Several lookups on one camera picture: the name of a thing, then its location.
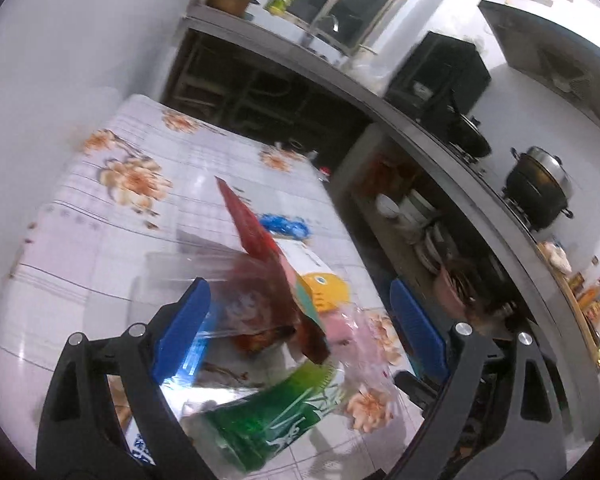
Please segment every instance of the white bowl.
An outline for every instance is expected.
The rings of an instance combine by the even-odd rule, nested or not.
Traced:
[[[376,197],[376,209],[385,218],[396,218],[400,212],[397,203],[387,195],[378,195]]]

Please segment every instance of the faucet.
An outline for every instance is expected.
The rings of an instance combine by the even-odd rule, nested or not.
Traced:
[[[321,17],[317,22],[315,22],[315,25],[320,23],[322,20],[326,20],[328,18],[331,18],[333,20],[333,31],[338,32],[340,30],[340,22],[333,14],[327,14],[326,16]],[[314,32],[314,28],[312,26],[309,26],[309,29],[304,32],[302,40],[300,40],[300,45],[306,48],[307,50],[311,50],[309,46],[314,40],[315,35],[316,33]]]

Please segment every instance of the window frame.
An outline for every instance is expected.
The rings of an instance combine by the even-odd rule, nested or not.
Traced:
[[[274,0],[269,0],[269,2],[267,3],[267,7],[269,7],[269,5],[273,3],[273,1]],[[322,8],[320,9],[320,11],[318,12],[318,14],[316,14],[315,18],[312,19],[311,23],[307,23],[305,20],[298,18],[297,16],[295,16],[294,14],[291,14],[288,11],[285,12],[284,18],[286,20],[294,23],[298,27],[303,28],[305,31],[307,31],[311,34],[314,34],[316,37],[319,37],[321,40],[326,41],[327,43],[329,43],[331,46],[334,46],[335,48],[337,48],[339,51],[341,51],[346,56],[352,56],[359,49],[360,45],[362,45],[364,43],[365,38],[371,33],[373,28],[378,24],[378,21],[382,18],[382,16],[385,14],[385,12],[387,12],[387,10],[395,2],[395,0],[387,0],[385,2],[384,6],[382,6],[382,8],[378,11],[378,13],[374,16],[373,20],[367,25],[366,29],[362,32],[362,34],[360,34],[359,38],[357,38],[356,44],[354,46],[347,46],[343,43],[340,43],[338,40],[331,37],[328,33],[324,32],[323,30],[320,30],[317,27],[318,23],[330,14],[331,10],[333,9],[333,7],[335,6],[335,4],[338,1],[339,0],[327,0],[324,3],[324,5],[322,6]]]

